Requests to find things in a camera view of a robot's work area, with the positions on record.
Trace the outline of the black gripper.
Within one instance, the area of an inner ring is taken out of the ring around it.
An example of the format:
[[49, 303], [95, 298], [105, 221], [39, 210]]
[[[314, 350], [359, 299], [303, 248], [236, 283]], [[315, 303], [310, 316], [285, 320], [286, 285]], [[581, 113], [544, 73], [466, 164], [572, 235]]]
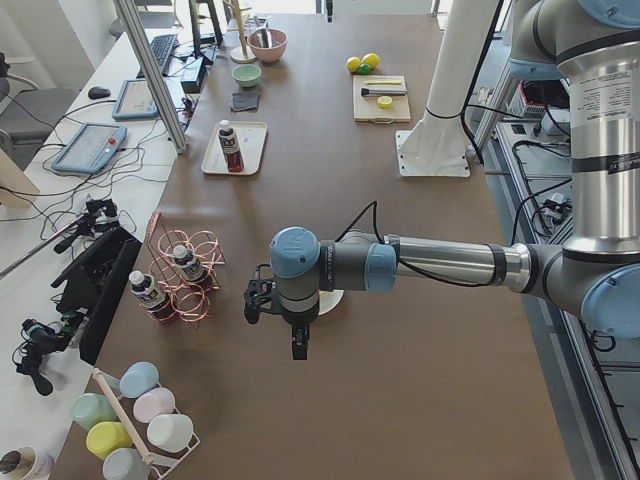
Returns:
[[[263, 278], [266, 263], [258, 264], [244, 292], [244, 317], [249, 324], [256, 324], [262, 313], [278, 314], [278, 293], [274, 278]], [[309, 326], [292, 327], [292, 358], [306, 360], [308, 356]]]

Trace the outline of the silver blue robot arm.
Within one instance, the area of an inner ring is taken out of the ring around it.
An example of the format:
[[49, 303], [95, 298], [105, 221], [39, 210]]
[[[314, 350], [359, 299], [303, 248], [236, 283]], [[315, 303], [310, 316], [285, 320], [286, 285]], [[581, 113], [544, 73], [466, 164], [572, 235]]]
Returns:
[[463, 287], [504, 286], [545, 299], [617, 338], [639, 334], [639, 5], [520, 1], [511, 69], [569, 81], [573, 231], [562, 245], [510, 247], [350, 232], [320, 241], [280, 231], [272, 277], [255, 276], [244, 315], [281, 316], [307, 356], [320, 295], [385, 292], [400, 275]]

